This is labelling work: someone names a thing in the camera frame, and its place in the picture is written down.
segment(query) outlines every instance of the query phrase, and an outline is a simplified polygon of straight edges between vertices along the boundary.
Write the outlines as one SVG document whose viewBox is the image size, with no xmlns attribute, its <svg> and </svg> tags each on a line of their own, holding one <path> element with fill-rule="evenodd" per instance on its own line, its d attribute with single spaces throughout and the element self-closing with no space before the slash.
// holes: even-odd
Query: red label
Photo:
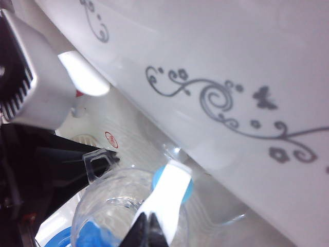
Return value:
<svg viewBox="0 0 329 247">
<path fill-rule="evenodd" d="M 112 147 L 114 147 L 114 148 L 119 147 L 117 140 L 115 140 L 114 136 L 112 136 L 111 133 L 106 131 L 105 132 L 105 137 L 108 140 L 108 142 L 112 145 Z"/>
<path fill-rule="evenodd" d="M 33 224 L 35 218 L 36 218 L 36 213 L 27 214 L 23 216 L 22 222 L 29 221 L 31 224 Z"/>
<path fill-rule="evenodd" d="M 78 97 L 80 97 L 80 96 L 82 96 L 83 95 L 83 93 L 81 93 L 79 90 L 77 90 L 77 92 L 76 92 L 76 97 L 78 98 Z"/>
</svg>

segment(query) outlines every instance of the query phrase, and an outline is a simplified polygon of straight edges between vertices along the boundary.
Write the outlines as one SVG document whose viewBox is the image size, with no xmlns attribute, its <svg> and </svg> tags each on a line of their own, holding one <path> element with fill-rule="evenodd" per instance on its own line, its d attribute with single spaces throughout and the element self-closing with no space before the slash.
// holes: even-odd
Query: vent grille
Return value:
<svg viewBox="0 0 329 247">
<path fill-rule="evenodd" d="M 6 100 L 1 102 L 1 108 L 4 111 L 6 120 L 10 121 L 18 114 L 30 88 L 30 81 L 28 79 L 23 79 L 16 91 L 8 95 Z"/>
</svg>

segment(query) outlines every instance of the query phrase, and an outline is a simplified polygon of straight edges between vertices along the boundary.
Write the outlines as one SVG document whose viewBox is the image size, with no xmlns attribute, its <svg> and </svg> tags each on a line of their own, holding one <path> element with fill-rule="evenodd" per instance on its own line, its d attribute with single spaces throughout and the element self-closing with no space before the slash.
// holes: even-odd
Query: black clip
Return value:
<svg viewBox="0 0 329 247">
<path fill-rule="evenodd" d="M 141 213 L 119 247 L 169 247 L 155 213 Z"/>
</svg>

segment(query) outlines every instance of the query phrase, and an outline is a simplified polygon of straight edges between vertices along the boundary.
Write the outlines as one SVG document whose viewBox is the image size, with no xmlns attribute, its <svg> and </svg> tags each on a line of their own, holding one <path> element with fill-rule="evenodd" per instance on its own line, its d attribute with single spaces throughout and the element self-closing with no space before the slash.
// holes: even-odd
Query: butterfly decal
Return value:
<svg viewBox="0 0 329 247">
<path fill-rule="evenodd" d="M 262 109 L 275 110 L 278 107 L 269 99 L 270 93 L 268 86 L 262 86 L 258 92 L 253 94 L 253 98 L 258 100 L 257 106 Z"/>
</svg>

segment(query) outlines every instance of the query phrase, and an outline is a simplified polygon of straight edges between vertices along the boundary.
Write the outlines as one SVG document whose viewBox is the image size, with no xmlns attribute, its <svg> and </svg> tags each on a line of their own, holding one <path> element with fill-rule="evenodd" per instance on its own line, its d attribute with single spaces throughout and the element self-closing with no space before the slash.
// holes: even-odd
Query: black object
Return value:
<svg viewBox="0 0 329 247">
<path fill-rule="evenodd" d="M 0 126 L 0 141 L 0 247 L 35 246 L 40 224 L 88 185 L 82 155 L 98 148 L 15 124 Z M 94 173 L 108 166 L 98 160 Z"/>
<path fill-rule="evenodd" d="M 119 247 L 169 247 L 155 213 L 141 213 Z"/>
</svg>

